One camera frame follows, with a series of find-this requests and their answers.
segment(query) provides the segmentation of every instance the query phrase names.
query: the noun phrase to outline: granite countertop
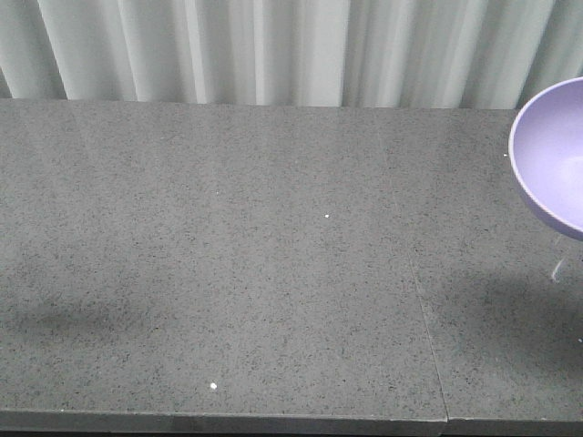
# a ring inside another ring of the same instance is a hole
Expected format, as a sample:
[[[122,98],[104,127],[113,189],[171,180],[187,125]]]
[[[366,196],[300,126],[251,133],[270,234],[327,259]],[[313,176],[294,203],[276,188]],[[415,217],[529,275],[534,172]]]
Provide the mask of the granite countertop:
[[[0,430],[581,435],[515,114],[0,100]]]

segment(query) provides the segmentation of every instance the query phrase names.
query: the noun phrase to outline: white curtain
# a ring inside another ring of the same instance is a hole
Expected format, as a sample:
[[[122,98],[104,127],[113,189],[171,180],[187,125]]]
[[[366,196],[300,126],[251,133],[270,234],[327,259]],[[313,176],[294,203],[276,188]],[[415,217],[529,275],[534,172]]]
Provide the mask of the white curtain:
[[[581,0],[0,0],[0,97],[520,106],[583,69]]]

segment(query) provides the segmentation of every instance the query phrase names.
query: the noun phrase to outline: purple bowl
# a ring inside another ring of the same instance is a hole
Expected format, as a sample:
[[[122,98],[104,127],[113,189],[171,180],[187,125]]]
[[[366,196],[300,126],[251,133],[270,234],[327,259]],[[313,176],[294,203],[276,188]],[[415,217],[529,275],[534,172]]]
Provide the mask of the purple bowl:
[[[583,77],[528,101],[512,125],[508,154],[520,194],[535,215],[583,240]]]

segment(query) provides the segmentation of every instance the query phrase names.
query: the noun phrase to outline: white speck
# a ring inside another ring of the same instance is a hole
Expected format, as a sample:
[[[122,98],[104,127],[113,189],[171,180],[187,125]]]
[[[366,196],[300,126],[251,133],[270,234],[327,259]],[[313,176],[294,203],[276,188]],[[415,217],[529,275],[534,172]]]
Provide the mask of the white speck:
[[[558,270],[561,268],[561,265],[563,264],[564,260],[565,259],[562,259],[561,261],[559,261],[557,263],[557,265],[555,266],[555,268],[553,269],[553,272],[550,274],[550,278],[553,282],[560,282],[560,280],[557,279],[557,273],[558,273]]]

